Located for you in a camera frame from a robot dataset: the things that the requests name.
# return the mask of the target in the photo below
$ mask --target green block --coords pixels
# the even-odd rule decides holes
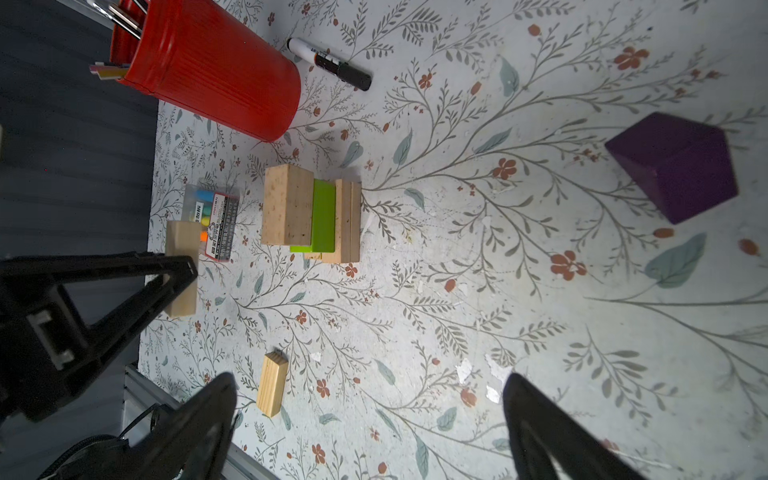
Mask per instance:
[[[315,179],[312,198],[312,245],[291,247],[294,253],[332,253],[336,249],[336,186]]]

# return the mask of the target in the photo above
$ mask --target black cable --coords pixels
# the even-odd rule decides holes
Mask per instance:
[[[159,404],[159,403],[155,403],[155,404],[154,404],[154,405],[152,405],[150,408],[148,408],[148,409],[144,410],[144,411],[141,413],[141,415],[139,415],[138,417],[136,417],[136,418],[134,419],[134,421],[133,421],[133,422],[131,422],[131,423],[130,423],[130,424],[127,426],[127,427],[125,427],[125,430],[123,430],[122,432],[120,432],[120,435],[118,435],[118,438],[119,438],[119,439],[122,439],[122,438],[125,436],[125,434],[126,434],[126,433],[128,433],[128,431],[129,431],[130,429],[132,429],[133,427],[135,427],[135,426],[136,426],[136,424],[138,424],[138,423],[139,423],[139,422],[140,422],[140,421],[141,421],[141,420],[142,420],[142,419],[143,419],[145,416],[147,416],[147,415],[149,415],[150,413],[154,412],[154,410],[155,410],[155,409],[158,409],[159,407],[160,407],[160,404]]]
[[[82,449],[89,447],[93,445],[94,443],[103,442],[105,440],[114,440],[117,437],[114,435],[108,435],[106,433],[101,435],[93,435],[92,437],[88,437],[86,439],[81,440],[80,442],[75,443],[73,446],[69,447],[66,452],[62,453],[57,459],[54,460],[51,465],[46,468],[40,476],[37,477],[37,480],[42,480],[43,478],[50,477],[54,473],[56,473],[57,470],[72,457],[75,453],[80,452]]]

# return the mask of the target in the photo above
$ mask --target label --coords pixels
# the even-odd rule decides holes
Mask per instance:
[[[194,221],[200,222],[203,219],[203,207],[205,204],[203,202],[197,202],[194,205]]]
[[[232,254],[232,240],[237,219],[237,198],[215,194],[210,209],[208,241],[205,244],[206,257],[214,260],[229,260]]]

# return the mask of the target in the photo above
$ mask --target black marker cap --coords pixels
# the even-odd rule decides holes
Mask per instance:
[[[336,75],[346,83],[351,84],[362,91],[367,91],[371,88],[371,76],[364,71],[354,68],[348,63],[339,65],[339,71]]]

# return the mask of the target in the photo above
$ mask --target paper scrap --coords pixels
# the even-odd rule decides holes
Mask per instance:
[[[456,374],[458,375],[458,382],[464,385],[469,378],[469,374],[472,373],[472,364],[468,359],[463,359],[460,365],[456,366]]]
[[[495,389],[492,389],[490,386],[485,386],[485,388],[488,390],[485,394],[485,396],[488,398],[488,400],[492,401],[493,403],[499,403],[502,400],[502,396],[499,392],[497,392]]]
[[[502,381],[502,385],[507,381],[507,378],[512,374],[512,367],[502,367],[496,363],[489,354],[485,354],[485,361],[488,362],[488,366],[491,367],[491,375]]]

